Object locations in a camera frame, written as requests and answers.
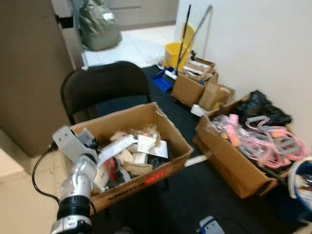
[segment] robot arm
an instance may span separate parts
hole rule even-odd
[[[91,234],[91,191],[97,175],[98,154],[86,147],[68,126],[55,132],[53,140],[74,166],[62,185],[57,221],[51,234]]]

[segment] black chair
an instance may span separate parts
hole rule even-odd
[[[147,102],[152,102],[146,76],[138,66],[125,61],[76,70],[61,88],[71,124],[76,123],[74,114],[79,111],[110,99],[136,95],[146,95]]]

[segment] plastic bag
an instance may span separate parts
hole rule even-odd
[[[111,47],[121,40],[115,15],[103,0],[86,0],[79,10],[79,33],[82,43],[90,50]]]
[[[239,115],[239,123],[242,125],[245,125],[247,118],[255,116],[269,117],[270,120],[266,125],[270,126],[285,126],[292,121],[291,116],[273,106],[266,96],[258,90],[251,92],[250,99],[239,105],[236,108],[236,113]]]

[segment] black plastic bag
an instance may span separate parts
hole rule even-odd
[[[292,121],[292,117],[287,115],[282,110],[273,106],[267,100],[266,96],[260,91],[251,92],[251,97],[248,101],[240,104],[236,108],[236,113],[239,115],[239,123],[245,125],[247,118],[255,116],[267,116],[270,118],[265,125],[270,126],[285,126]]]

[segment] red label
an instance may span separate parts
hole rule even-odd
[[[164,177],[166,177],[167,175],[167,171],[166,170],[162,170],[160,172],[157,172],[155,174],[153,174],[151,177],[145,179],[144,183],[146,185],[150,185],[150,184],[154,184],[157,181],[163,179]]]

